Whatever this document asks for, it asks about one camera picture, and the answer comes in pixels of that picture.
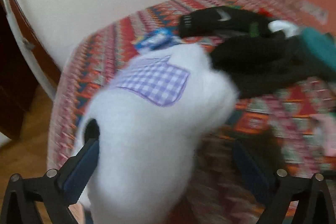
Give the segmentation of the white round container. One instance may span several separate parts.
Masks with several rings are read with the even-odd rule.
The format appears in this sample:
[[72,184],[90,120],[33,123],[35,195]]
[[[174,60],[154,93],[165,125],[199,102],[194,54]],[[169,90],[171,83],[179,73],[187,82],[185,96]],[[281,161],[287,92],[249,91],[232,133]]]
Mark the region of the white round container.
[[287,20],[274,20],[268,24],[268,29],[272,32],[283,32],[286,38],[297,36],[301,28],[293,22]]

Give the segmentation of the white sock purple gingham patch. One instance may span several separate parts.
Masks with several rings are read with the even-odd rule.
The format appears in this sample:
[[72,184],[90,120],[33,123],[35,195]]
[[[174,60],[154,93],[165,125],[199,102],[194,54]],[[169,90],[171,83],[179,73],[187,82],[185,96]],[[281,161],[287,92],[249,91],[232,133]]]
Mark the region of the white sock purple gingham patch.
[[99,130],[98,165],[80,202],[94,223],[162,223],[183,196],[194,153],[232,114],[239,91],[198,44],[131,59],[90,100],[74,151]]

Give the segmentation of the black Nike sock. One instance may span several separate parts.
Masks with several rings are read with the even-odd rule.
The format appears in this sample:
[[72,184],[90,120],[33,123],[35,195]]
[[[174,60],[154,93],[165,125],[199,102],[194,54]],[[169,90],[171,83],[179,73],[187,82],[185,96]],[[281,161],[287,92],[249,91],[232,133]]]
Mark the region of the black Nike sock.
[[257,12],[218,6],[181,16],[178,33],[181,38],[213,36],[225,31],[268,37],[272,35],[268,27],[270,22],[267,16]]

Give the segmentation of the colourful patterned tablecloth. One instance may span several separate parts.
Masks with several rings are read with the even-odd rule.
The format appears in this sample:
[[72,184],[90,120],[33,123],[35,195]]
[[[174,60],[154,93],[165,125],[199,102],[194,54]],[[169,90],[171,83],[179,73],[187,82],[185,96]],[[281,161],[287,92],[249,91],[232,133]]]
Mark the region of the colourful patterned tablecloth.
[[[194,10],[229,5],[262,10],[301,22],[300,0],[171,0],[135,12],[98,30],[79,44],[64,67],[49,130],[48,168],[60,168],[72,153],[77,127],[90,98],[135,55],[133,41],[165,27],[176,31],[178,18]],[[292,175],[335,170],[335,159],[325,157],[316,144],[311,115],[335,106],[335,85],[315,77],[272,96],[241,100],[233,117],[205,139],[201,166],[187,197],[169,223],[256,223],[263,207],[243,188],[232,168],[230,144],[235,137],[253,140],[268,134],[280,146]]]

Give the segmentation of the brown wooden door frame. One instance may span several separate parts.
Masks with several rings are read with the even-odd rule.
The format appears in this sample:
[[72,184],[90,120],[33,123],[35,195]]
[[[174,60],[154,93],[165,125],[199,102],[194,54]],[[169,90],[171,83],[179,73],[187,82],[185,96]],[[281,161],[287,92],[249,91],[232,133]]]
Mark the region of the brown wooden door frame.
[[56,96],[61,71],[38,40],[17,0],[1,0],[15,42],[30,71],[50,100]]

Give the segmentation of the black cloth pile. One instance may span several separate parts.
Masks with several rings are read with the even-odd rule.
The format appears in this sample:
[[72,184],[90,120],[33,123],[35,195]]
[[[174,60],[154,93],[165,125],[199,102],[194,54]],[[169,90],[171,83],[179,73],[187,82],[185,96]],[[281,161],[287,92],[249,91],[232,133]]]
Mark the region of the black cloth pile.
[[279,31],[268,38],[231,37],[210,52],[210,59],[215,69],[230,75],[241,99],[272,94],[309,77],[334,82],[306,61],[299,35],[286,38]]

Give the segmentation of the blue white small packet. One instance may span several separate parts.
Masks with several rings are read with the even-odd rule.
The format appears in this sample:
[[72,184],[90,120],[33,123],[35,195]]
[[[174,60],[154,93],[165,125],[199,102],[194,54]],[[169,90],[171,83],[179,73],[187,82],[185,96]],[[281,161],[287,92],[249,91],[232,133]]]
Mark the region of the blue white small packet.
[[139,53],[161,50],[167,47],[172,47],[181,43],[181,39],[175,36],[166,28],[157,28],[152,32],[139,37],[134,41],[133,45]]

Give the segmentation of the teal bottle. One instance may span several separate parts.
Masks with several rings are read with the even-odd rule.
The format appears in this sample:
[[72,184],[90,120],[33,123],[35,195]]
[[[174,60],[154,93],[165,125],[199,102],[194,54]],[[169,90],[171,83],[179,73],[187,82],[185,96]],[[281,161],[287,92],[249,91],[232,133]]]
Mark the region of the teal bottle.
[[335,79],[335,44],[327,34],[304,28],[299,38],[301,49],[309,65],[326,79]]

